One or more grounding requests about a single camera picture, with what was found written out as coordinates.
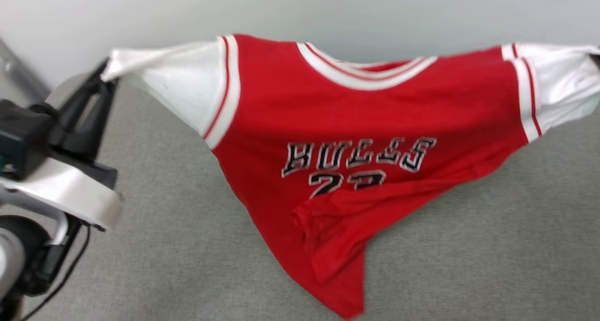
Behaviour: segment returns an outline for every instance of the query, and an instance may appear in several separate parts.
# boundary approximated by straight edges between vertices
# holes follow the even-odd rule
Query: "fabric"
[[[208,46],[191,46],[194,60],[116,51],[105,79],[131,73],[197,129],[279,263],[345,318],[362,312],[369,238],[590,114],[600,92],[594,47],[515,44],[359,65],[244,35]],[[178,94],[215,72],[196,91],[202,101]]]

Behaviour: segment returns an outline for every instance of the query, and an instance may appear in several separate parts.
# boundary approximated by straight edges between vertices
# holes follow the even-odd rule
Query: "jersey number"
[[[354,184],[354,189],[362,189],[373,185],[381,185],[386,174],[382,170],[356,172],[348,176],[347,182]],[[308,183],[320,185],[311,198],[323,193],[332,192],[341,186],[344,176],[337,172],[315,172],[310,174]]]

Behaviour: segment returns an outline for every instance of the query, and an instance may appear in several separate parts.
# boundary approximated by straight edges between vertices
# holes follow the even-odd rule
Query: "jersey armhole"
[[[589,116],[600,102],[593,45],[508,44],[502,57],[517,73],[521,124],[531,143],[551,127]]]
[[[202,139],[211,149],[221,142],[236,114],[240,103],[240,69],[238,65],[238,43],[233,35],[226,35],[218,39],[220,49],[221,81],[219,82],[219,97],[216,114]]]

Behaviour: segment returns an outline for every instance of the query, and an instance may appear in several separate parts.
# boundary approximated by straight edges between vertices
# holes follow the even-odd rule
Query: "red jersey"
[[[138,75],[198,129],[289,276],[344,318],[363,310],[373,235],[590,114],[600,92],[595,47],[361,65],[247,35],[212,46],[206,71],[218,82],[203,124],[150,81],[152,68]]]

